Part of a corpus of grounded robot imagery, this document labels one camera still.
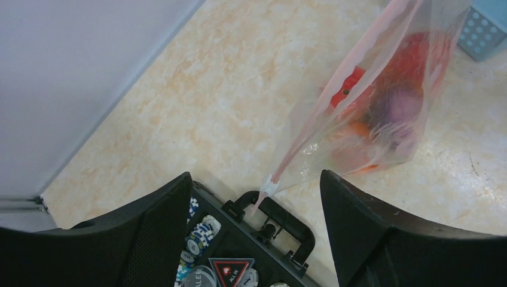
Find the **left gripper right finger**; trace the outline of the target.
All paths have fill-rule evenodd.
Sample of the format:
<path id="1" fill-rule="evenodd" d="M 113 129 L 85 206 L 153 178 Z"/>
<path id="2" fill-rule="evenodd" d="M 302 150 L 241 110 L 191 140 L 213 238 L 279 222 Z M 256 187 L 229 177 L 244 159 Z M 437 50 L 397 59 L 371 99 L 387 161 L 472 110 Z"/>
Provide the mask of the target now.
<path id="1" fill-rule="evenodd" d="M 506 237 L 428 221 L 330 170 L 320 196 L 340 286 L 505 286 Z"/>

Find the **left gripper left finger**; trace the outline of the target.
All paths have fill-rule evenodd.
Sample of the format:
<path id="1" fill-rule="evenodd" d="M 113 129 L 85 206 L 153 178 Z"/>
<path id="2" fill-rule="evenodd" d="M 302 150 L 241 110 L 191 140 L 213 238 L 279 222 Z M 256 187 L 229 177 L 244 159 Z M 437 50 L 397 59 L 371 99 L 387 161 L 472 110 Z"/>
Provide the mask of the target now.
<path id="1" fill-rule="evenodd" d="M 1 229 L 2 286 L 172 286 L 193 179 L 184 172 L 150 194 L 70 229 Z"/>

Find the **clear zip top bag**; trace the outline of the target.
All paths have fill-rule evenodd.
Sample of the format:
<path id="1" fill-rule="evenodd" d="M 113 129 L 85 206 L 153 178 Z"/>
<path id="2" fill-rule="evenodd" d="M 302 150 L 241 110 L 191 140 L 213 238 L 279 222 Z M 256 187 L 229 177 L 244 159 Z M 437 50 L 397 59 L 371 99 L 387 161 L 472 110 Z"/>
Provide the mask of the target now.
<path id="1" fill-rule="evenodd" d="M 321 93 L 303 98 L 292 108 L 258 202 L 312 180 L 324 169 L 339 175 L 358 174 L 411 160 L 470 7 L 470 1 L 390 1 Z M 331 98 L 356 66 L 366 72 L 332 109 Z M 376 98 L 397 88 L 419 92 L 424 99 L 414 131 L 401 141 L 368 124 Z"/>

